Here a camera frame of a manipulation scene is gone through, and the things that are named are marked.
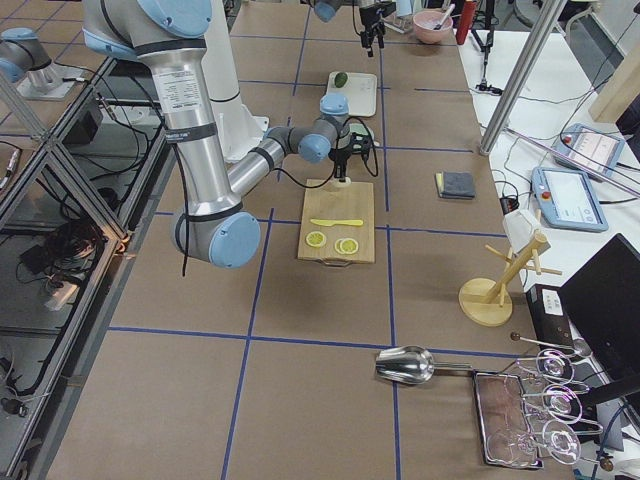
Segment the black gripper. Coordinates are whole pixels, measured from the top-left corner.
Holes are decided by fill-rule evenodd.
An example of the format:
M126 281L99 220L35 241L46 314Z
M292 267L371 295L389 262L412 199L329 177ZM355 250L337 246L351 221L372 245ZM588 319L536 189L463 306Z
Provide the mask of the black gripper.
M395 12L394 4L361 4L358 6L360 21L363 27L358 32L361 46L365 50L372 50L374 42L380 49L384 48L386 27L384 19Z
M373 141L369 134L349 132L338 139L337 147L329 152L329 159L334 163L334 178L338 182L347 181L347 162L352 155L359 155L364 164L368 163Z

